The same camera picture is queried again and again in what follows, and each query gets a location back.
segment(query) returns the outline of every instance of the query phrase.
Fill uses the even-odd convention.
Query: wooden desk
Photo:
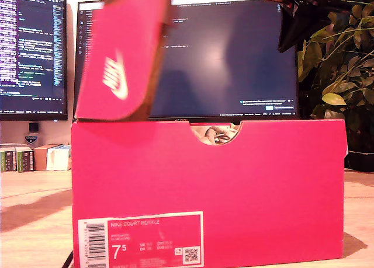
[[[374,267],[374,174],[346,171],[344,258],[262,266]],[[72,250],[71,172],[1,174],[1,267],[59,268]]]

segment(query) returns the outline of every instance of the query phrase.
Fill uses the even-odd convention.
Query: size number
[[[122,251],[125,252],[127,251],[127,247],[126,245],[112,245],[112,248],[115,248],[116,251],[115,251],[115,255],[114,255],[114,259],[117,259],[117,255],[118,255],[118,252],[119,250],[122,248]]]

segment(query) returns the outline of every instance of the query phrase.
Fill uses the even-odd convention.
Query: sticker
[[[29,144],[33,144],[37,140],[37,136],[36,135],[27,135],[27,136],[25,136],[25,140]]]
[[[203,267],[203,212],[78,220],[81,268]]]

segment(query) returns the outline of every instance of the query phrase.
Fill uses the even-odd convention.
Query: barcode
[[[30,152],[30,170],[34,169],[33,153]]]
[[[86,229],[88,233],[87,267],[106,268],[105,224],[87,224]]]
[[[13,151],[13,170],[17,170],[16,152]]]

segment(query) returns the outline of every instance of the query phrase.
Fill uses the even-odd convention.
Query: monitor bezel
[[[150,117],[151,121],[189,121],[190,123],[233,123],[240,124],[245,120],[298,120],[300,119],[299,107],[299,78],[297,73],[297,47],[292,47],[295,51],[295,84],[296,84],[296,111],[295,115],[261,115],[261,116],[205,116],[205,117]]]
[[[0,113],[0,119],[10,120],[10,121],[67,121],[68,120],[68,92],[67,92],[67,0],[63,2],[63,68],[64,68],[64,110],[65,113],[62,114],[48,114],[48,113]]]

